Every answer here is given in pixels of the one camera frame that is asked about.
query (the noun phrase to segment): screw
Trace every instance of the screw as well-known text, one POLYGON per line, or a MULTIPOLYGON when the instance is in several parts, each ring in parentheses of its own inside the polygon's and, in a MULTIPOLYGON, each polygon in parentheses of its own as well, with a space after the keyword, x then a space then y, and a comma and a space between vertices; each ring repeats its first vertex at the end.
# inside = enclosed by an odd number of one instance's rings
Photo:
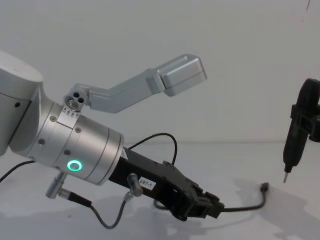
POLYGON ((78 108, 78 103, 71 96, 67 96, 64 99, 64 102, 68 106, 68 108, 72 110, 76 110, 78 108))
POLYGON ((56 122, 56 121, 57 121, 57 118, 56 118, 55 116, 51 116, 51 117, 50 117, 50 121, 51 121, 51 122, 56 122))
POLYGON ((65 154, 65 155, 70 155, 70 154, 71 154, 71 151, 66 149, 66 150, 64 150, 64 154, 65 154))
POLYGON ((40 145, 43 145, 43 144, 45 144, 46 143, 46 141, 43 139, 43 138, 40 138, 39 140, 38 140, 38 144, 40 144, 40 145))

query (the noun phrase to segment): robotic arm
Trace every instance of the robotic arm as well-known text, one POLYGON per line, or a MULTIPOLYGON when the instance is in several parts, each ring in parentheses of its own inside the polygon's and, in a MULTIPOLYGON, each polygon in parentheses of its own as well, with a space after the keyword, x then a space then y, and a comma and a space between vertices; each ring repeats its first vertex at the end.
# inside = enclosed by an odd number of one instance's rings
POLYGON ((124 147, 124 136, 83 115, 83 106, 117 113, 154 94, 175 96, 207 78, 199 57, 185 54, 111 88, 76 84, 63 105, 48 99, 40 73, 0 52, 0 154, 16 154, 59 170, 47 190, 62 189, 67 175, 102 185, 110 180, 161 202, 177 219, 217 218, 224 205, 168 162, 162 164, 124 147))

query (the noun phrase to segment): white background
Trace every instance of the white background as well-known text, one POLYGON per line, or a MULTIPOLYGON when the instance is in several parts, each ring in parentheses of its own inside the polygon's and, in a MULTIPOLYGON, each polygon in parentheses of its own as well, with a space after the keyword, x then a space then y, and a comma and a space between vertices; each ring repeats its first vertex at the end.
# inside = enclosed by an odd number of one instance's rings
POLYGON ((83 113, 135 142, 283 140, 307 78, 320 78, 320 3, 311 0, 2 0, 0 49, 28 62, 58 103, 76 83, 110 88, 180 54, 208 81, 118 114, 83 113))

